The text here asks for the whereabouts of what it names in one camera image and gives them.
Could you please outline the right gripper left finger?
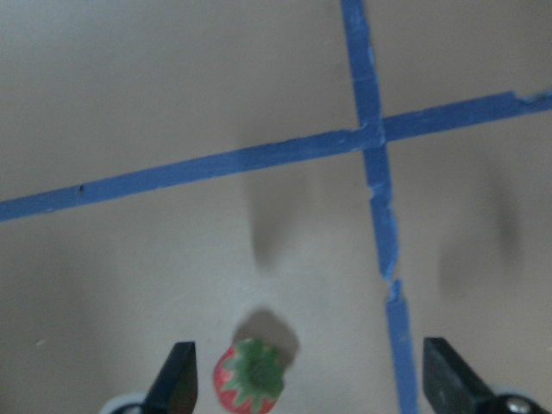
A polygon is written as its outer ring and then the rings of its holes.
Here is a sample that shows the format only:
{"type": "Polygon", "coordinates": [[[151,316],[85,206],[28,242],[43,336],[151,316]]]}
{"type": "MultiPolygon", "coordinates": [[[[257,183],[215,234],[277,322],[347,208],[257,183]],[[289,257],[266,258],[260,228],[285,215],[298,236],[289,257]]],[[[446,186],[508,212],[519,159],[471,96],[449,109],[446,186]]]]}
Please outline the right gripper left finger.
{"type": "Polygon", "coordinates": [[[144,399],[144,412],[193,413],[197,400],[195,342],[177,342],[144,399]]]}

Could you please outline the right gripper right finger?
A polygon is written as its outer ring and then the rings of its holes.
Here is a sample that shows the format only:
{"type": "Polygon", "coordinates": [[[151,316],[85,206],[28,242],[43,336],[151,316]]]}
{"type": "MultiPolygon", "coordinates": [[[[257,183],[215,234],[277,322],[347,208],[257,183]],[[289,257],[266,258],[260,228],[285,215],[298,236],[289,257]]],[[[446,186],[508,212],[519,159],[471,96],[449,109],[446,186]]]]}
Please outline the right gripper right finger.
{"type": "Polygon", "coordinates": [[[494,392],[443,337],[423,339],[423,394],[436,414],[549,412],[520,393],[494,392]]]}

